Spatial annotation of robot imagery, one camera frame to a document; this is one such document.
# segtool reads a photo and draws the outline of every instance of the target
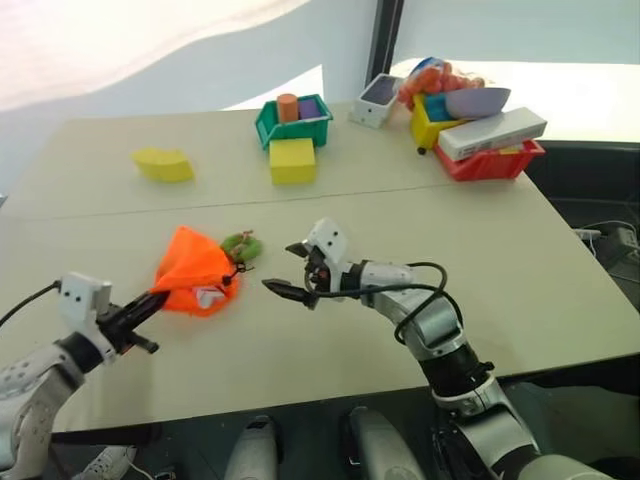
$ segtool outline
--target red plastic basket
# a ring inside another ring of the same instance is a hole
[[[515,178],[527,168],[533,157],[545,153],[535,140],[523,142],[517,151],[510,148],[483,150],[458,162],[451,160],[438,144],[434,151],[444,168],[458,181]]]

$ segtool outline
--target white curtain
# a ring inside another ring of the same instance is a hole
[[[0,111],[95,91],[306,1],[0,0]]]

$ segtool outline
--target white sneaker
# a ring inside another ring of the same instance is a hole
[[[136,456],[135,447],[107,447],[74,480],[120,480]]]

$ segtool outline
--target orange mesh bag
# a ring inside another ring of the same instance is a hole
[[[216,242],[181,226],[160,262],[151,292],[171,292],[164,304],[165,310],[206,317],[238,294],[240,283],[235,270],[233,262]],[[203,305],[203,292],[215,292],[214,300],[210,297]]]

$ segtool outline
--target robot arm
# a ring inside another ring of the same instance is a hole
[[[448,454],[455,452],[455,461],[463,460],[477,478],[609,478],[565,457],[540,456],[529,429],[491,374],[493,364],[480,362],[469,345],[460,309],[444,291],[447,277],[442,267],[424,262],[351,263],[344,260],[346,247],[338,225],[328,218],[320,220],[307,239],[286,248],[307,261],[305,288],[279,279],[263,283],[311,309],[320,298],[351,297],[387,317],[445,413],[441,434]],[[440,270],[440,285],[416,283],[412,267],[420,266]]]
[[[54,419],[86,373],[134,345],[158,349],[134,329],[162,308],[168,293],[145,293],[118,307],[109,302],[110,291],[109,283],[66,275],[59,306],[73,333],[0,371],[0,479],[42,474]]]

